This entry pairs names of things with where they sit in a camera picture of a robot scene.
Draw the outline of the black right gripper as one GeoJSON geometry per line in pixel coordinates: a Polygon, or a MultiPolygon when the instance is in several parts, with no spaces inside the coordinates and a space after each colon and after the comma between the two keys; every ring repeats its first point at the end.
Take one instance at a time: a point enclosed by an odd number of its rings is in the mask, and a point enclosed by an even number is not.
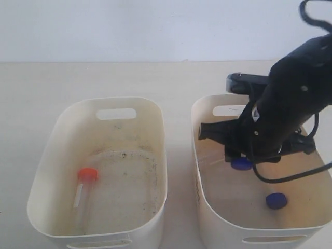
{"type": "Polygon", "coordinates": [[[255,103],[245,108],[238,119],[202,122],[199,140],[225,144],[227,162],[246,157],[253,163],[277,163],[282,156],[316,151],[313,136],[293,133],[293,108],[280,103],[255,103]]]}

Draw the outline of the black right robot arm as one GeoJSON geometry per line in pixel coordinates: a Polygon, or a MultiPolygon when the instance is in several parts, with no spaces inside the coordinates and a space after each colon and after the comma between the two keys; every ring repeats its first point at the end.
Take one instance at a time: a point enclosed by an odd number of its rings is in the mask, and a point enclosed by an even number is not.
{"type": "Polygon", "coordinates": [[[315,150],[312,136],[296,130],[331,104],[331,35],[312,38],[277,61],[267,76],[233,73],[227,91],[249,101],[235,120],[202,123],[198,138],[225,147],[230,158],[246,155],[255,163],[315,150]]]}

